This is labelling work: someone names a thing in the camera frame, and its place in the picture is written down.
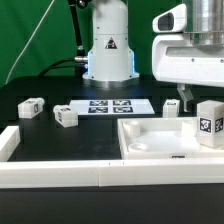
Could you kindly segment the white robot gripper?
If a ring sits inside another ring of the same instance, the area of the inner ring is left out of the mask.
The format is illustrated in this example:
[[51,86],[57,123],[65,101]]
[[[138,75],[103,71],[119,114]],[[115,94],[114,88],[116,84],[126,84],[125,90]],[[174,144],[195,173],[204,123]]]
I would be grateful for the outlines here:
[[152,44],[152,73],[158,81],[177,84],[188,112],[194,99],[188,84],[224,87],[224,46],[196,46],[189,34],[158,35]]

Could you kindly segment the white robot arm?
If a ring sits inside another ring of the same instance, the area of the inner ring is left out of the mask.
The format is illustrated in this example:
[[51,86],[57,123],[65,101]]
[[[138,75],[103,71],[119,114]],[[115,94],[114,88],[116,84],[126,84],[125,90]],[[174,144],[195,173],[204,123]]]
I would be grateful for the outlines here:
[[[182,0],[155,17],[152,74],[177,85],[181,98],[189,86],[224,87],[224,0]],[[128,10],[121,0],[93,1],[93,46],[83,81],[97,87],[124,87],[139,78],[128,45]]]

